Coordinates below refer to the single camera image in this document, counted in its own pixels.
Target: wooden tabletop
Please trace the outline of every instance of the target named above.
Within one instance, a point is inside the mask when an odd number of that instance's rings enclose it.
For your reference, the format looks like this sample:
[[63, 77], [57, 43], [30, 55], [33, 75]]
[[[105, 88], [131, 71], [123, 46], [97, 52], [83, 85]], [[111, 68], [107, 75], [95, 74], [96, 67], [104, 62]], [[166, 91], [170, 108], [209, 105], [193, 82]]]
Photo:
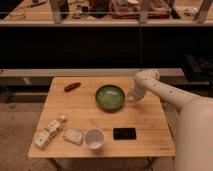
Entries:
[[[64, 92], [70, 83], [81, 82], [71, 92]], [[175, 146], [167, 125], [164, 111], [157, 96], [148, 92], [144, 99], [125, 105], [115, 113], [100, 109], [95, 101], [96, 90], [105, 84], [114, 84], [128, 92], [133, 77], [56, 77], [52, 81], [43, 112], [35, 134], [53, 119], [65, 114], [67, 122], [50, 144], [41, 151], [31, 144], [32, 158], [87, 158], [87, 157], [145, 157], [174, 156]], [[105, 134], [103, 150], [91, 152], [84, 142], [81, 146], [63, 140], [64, 131], [73, 128], [85, 132], [100, 128]], [[135, 127], [136, 140], [114, 140], [113, 128]]]

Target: bowl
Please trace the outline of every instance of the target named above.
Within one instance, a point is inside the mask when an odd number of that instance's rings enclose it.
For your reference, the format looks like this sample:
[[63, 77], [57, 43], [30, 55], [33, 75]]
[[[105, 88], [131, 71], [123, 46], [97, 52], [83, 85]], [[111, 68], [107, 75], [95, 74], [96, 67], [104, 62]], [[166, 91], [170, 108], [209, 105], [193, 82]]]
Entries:
[[104, 85], [95, 94], [98, 106], [107, 111], [120, 109], [125, 101], [123, 90], [116, 85]]

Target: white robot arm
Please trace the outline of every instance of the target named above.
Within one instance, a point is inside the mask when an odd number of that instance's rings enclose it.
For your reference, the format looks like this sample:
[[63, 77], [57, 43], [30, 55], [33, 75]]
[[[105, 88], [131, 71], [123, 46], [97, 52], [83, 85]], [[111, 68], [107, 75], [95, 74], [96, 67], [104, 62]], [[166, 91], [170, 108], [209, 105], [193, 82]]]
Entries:
[[138, 101], [149, 90], [179, 109], [175, 171], [213, 171], [213, 99], [169, 86], [159, 78], [157, 70], [136, 73], [128, 96]]

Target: gray floor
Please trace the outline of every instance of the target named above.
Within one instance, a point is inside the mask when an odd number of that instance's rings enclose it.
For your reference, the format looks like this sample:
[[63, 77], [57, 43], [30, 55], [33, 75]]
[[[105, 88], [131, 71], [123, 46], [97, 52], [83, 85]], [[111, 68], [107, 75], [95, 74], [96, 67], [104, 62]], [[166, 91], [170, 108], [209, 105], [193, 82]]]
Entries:
[[[178, 114], [175, 108], [162, 103], [168, 123], [174, 135]], [[0, 103], [0, 171], [55, 171], [45, 159], [28, 158], [33, 132], [42, 111], [43, 103]], [[147, 163], [145, 158], [77, 160], [73, 171], [141, 171]], [[153, 171], [173, 171], [171, 157], [162, 157], [153, 165]]]

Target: smartphone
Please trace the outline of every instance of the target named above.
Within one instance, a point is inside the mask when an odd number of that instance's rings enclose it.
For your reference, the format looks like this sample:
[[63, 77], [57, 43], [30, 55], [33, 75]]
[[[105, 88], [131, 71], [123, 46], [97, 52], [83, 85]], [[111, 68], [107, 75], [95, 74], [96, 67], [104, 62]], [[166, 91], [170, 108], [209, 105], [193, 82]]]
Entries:
[[115, 140], [134, 140], [136, 139], [135, 128], [114, 128], [113, 138]]

